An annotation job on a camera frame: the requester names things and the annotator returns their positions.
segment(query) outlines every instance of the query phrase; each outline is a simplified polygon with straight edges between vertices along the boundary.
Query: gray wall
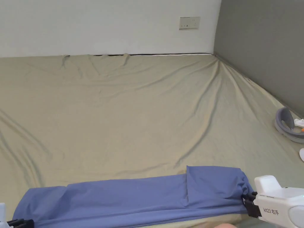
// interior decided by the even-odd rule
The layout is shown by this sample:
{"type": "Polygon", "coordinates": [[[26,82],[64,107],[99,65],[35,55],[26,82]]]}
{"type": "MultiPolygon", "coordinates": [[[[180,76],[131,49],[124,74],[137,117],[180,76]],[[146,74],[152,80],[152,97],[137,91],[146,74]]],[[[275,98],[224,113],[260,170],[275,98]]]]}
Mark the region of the gray wall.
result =
{"type": "Polygon", "coordinates": [[[222,0],[214,52],[304,116],[304,0],[222,0]]]}

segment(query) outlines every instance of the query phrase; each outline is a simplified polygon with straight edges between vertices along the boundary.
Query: blue cloth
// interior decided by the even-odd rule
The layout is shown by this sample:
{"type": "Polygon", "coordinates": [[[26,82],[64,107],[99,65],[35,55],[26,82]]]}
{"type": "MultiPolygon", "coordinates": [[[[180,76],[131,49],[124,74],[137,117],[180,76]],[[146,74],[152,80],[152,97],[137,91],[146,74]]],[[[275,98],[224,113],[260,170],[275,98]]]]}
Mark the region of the blue cloth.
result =
{"type": "Polygon", "coordinates": [[[187,166],[186,174],[29,189],[13,219],[36,228],[138,227],[246,213],[252,192],[238,168],[187,166]]]}

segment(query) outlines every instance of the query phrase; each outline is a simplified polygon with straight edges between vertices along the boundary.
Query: power outlet panel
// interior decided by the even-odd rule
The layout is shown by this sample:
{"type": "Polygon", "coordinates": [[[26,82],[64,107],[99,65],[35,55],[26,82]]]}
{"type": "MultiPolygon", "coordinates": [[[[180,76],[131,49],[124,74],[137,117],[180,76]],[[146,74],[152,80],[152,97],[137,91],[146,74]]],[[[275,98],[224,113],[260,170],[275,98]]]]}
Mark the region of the power outlet panel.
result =
{"type": "Polygon", "coordinates": [[[179,19],[179,29],[198,29],[201,17],[181,17],[179,19]]]}

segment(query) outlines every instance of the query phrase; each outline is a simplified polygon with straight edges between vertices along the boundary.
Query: skin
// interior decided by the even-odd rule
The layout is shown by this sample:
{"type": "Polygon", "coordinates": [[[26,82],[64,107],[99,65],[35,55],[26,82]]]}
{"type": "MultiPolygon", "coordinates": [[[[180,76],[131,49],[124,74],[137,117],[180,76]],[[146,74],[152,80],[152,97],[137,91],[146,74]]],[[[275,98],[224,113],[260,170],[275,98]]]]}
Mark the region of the skin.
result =
{"type": "Polygon", "coordinates": [[[218,225],[214,228],[236,228],[236,226],[228,224],[228,223],[223,223],[223,224],[220,224],[220,225],[218,225]]]}

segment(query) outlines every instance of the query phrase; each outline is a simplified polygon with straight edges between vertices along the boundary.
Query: mattress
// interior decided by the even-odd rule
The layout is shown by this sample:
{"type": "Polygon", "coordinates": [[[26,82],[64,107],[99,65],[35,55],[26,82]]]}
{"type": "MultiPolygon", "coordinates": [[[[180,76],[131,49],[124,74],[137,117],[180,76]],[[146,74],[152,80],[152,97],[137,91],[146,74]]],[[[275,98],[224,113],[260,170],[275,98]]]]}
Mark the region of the mattress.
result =
{"type": "Polygon", "coordinates": [[[274,127],[283,105],[212,55],[1,58],[0,69],[8,219],[29,188],[182,174],[186,165],[304,188],[302,146],[274,127]]]}

